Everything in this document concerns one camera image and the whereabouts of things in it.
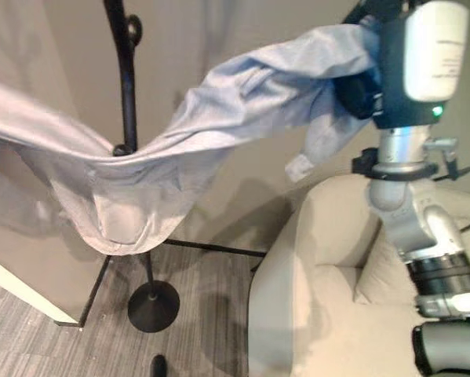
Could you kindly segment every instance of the black metal stand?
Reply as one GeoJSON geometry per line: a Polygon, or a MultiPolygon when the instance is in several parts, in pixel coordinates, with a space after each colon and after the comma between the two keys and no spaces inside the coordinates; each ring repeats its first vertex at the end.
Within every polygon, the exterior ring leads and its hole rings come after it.
{"type": "MultiPolygon", "coordinates": [[[[117,145],[113,156],[127,156],[137,150],[133,54],[142,38],[142,24],[135,15],[128,18],[125,16],[122,0],[104,0],[104,7],[118,52],[125,138],[125,144],[117,145]]],[[[144,257],[148,282],[133,292],[128,304],[128,317],[137,329],[143,332],[158,332],[169,327],[176,319],[180,299],[172,285],[154,279],[151,252],[146,252],[144,257]]],[[[151,376],[166,377],[166,360],[163,355],[157,355],[153,359],[151,376]]]]}

